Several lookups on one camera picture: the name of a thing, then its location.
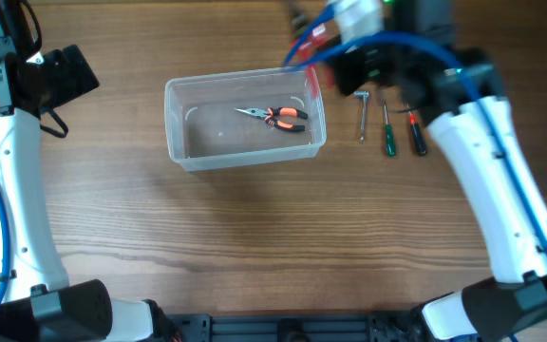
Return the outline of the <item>small metal socket wrench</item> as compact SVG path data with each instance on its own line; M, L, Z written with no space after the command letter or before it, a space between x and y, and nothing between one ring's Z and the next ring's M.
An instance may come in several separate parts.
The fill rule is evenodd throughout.
M362 101L359 143L363 144L366 137L369 92L365 90L358 90L355 91L353 95L356 99L360 99Z

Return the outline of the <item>red handled pruning shears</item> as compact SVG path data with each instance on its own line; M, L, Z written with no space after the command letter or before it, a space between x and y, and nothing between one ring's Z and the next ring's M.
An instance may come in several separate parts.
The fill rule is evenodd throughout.
M334 9L332 5L326 5L322 12L312 19L309 15L296 3L296 1L285 1L288 9L292 34L292 48L297 46L296 55L301 62L308 61L316 53L320 52L321 48L329 42L329 35L326 29L326 23L334 17ZM311 91L311 95L318 95L319 82L317 81L315 65L308 66L307 81ZM324 74L326 76L327 85L335 86L334 73L331 66L324 64Z

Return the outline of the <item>green handled screwdriver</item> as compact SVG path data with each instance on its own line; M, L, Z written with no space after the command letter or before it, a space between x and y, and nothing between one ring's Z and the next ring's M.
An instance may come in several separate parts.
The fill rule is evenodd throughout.
M387 103L383 102L382 104L385 120L385 141L386 141L386 152L389 157L396 156L396 143L393 135L393 129L389 121Z

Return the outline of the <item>red and black screwdriver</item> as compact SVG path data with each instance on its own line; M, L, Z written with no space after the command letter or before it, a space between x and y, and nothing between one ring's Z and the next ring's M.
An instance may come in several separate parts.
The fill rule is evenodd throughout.
M412 111L408 112L408 117L409 128L412 135L415 152L418 156L423 157L427 154L428 150L421 128L419 126L416 116L413 114Z

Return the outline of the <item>orange black needle-nose pliers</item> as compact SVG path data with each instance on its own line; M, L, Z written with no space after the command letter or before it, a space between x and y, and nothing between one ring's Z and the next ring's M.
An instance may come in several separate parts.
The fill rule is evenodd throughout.
M293 107L267 107L267 108L236 108L236 111L262 120L274 128L285 132L297 133L306 129L305 125L287 123L281 120L281 117L292 117L301 120L307 120L309 115Z

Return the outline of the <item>clear plastic container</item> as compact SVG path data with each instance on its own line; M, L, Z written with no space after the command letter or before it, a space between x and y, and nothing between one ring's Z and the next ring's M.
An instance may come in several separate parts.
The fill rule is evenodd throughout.
M165 130L171 160L202 171L313 158L327 139L322 95L313 97L308 70L257 69L172 79L164 90ZM291 133L236 108L293 107L307 120Z

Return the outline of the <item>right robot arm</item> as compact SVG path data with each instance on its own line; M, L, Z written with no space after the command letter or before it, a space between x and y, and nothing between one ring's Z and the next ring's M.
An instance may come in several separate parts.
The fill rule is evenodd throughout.
M446 1L330 1L330 54L343 93L395 86L465 193L492 275L377 322L403 341L501 341L547 320L547 206L521 152L500 76L458 47Z

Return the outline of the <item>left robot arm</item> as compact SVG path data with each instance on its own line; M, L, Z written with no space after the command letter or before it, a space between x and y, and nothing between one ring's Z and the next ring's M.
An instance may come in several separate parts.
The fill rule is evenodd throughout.
M0 341L179 341L153 301L112 298L104 284L71 284L47 216L41 122L99 82L76 46L42 52L26 1L0 1Z

